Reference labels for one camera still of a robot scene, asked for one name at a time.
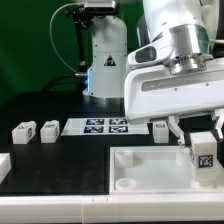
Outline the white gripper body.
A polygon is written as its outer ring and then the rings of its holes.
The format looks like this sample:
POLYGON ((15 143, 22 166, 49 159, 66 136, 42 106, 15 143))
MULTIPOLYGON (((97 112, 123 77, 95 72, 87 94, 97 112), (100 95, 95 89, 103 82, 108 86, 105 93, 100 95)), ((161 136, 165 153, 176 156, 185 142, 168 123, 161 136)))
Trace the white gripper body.
POLYGON ((132 69, 124 84, 125 116, 130 123, 193 117, 224 108, 224 58, 207 69, 171 75, 163 64, 132 69))

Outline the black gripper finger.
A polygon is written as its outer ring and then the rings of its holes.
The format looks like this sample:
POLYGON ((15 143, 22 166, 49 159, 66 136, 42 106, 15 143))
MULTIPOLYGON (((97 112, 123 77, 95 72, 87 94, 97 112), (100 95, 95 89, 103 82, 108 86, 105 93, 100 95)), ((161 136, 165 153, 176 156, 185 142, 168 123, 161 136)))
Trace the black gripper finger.
POLYGON ((169 130, 177 137, 178 145, 184 147, 185 146, 184 132, 179 127, 179 118, 176 116, 169 116, 168 127, 169 130))
POLYGON ((224 125, 224 109, 216 109, 212 113, 211 118, 215 122, 214 130, 216 133, 216 139, 218 142, 222 142, 224 139, 222 132, 222 127, 224 125))

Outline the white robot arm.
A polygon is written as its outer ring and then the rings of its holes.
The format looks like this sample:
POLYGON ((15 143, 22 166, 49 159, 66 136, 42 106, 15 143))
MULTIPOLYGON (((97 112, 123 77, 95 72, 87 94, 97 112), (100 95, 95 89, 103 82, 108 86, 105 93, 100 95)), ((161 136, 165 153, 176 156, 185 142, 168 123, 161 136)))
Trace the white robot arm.
POLYGON ((164 121, 185 143, 181 118, 210 114, 214 133, 223 138, 224 57, 215 58, 220 0, 143 0, 138 25, 140 47, 126 52, 126 28, 114 17, 115 3, 89 0, 94 16, 93 63, 86 97, 106 103, 124 101, 133 124, 164 121))

